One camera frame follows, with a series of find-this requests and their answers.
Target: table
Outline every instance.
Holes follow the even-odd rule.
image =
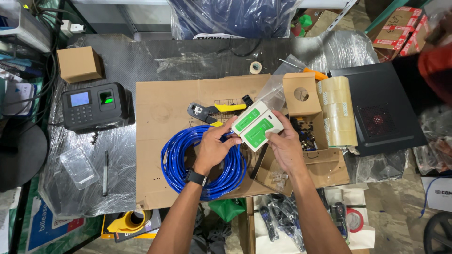
[[[250,51],[258,39],[234,39],[236,52]],[[361,32],[331,31],[317,38],[263,39],[254,53],[256,56],[234,56],[228,47],[229,39],[133,41],[122,34],[89,34],[77,39],[78,47],[92,46],[101,56],[105,68],[104,79],[89,80],[68,85],[58,80],[49,122],[62,122],[60,95],[63,91],[119,82],[135,98],[137,81],[169,81],[218,79],[226,76],[247,75],[253,61],[263,65],[262,73],[273,73],[290,53],[310,68],[326,72],[330,69],[376,63],[377,57],[370,40]],[[130,211],[135,205],[135,125],[99,132],[95,145],[91,134],[76,135],[63,127],[49,126],[49,157],[41,173],[39,193],[59,216],[96,216]],[[107,197],[102,197],[101,183],[77,190],[68,173],[60,165],[59,155],[69,149],[83,146],[96,169],[104,163],[108,150],[109,182],[114,185]]]

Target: black wheel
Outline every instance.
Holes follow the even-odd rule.
[[[441,212],[435,214],[427,223],[424,230],[424,250],[426,254],[452,254],[452,213]],[[433,242],[437,242],[441,249],[433,250]]]

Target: crimping tool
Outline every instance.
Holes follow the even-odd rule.
[[[218,114],[219,112],[235,111],[233,112],[233,114],[238,115],[242,110],[247,109],[249,106],[253,104],[253,100],[250,98],[249,95],[245,95],[242,98],[242,100],[245,102],[245,104],[239,105],[214,104],[215,106],[210,107],[203,107],[197,103],[192,102],[188,106],[187,112],[190,116],[217,127],[223,125],[223,123],[213,118],[212,114]]]

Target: green label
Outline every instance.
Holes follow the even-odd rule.
[[[248,115],[246,115],[246,117],[243,118],[235,127],[237,128],[238,131],[241,132],[243,129],[245,129],[245,127],[252,123],[254,119],[256,119],[256,117],[258,117],[259,115],[260,115],[259,110],[255,108]]]
[[[245,138],[254,148],[257,148],[265,140],[265,131],[271,128],[273,124],[264,118],[245,134]]]

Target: hand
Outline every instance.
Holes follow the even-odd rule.
[[[220,141],[223,134],[231,131],[231,125],[235,120],[237,120],[237,116],[231,117],[219,127],[209,128],[204,133],[199,144],[198,156],[193,165],[196,173],[209,175],[210,169],[226,157],[232,146],[242,143],[242,139],[239,137],[230,137],[224,143]]]
[[[452,33],[452,10],[448,11],[439,23],[446,32]]]
[[[284,130],[281,135],[267,132],[265,137],[269,140],[268,145],[273,149],[279,166],[290,176],[294,170],[305,164],[303,149],[298,134],[293,129],[289,119],[279,111],[272,110],[272,113],[282,123]]]

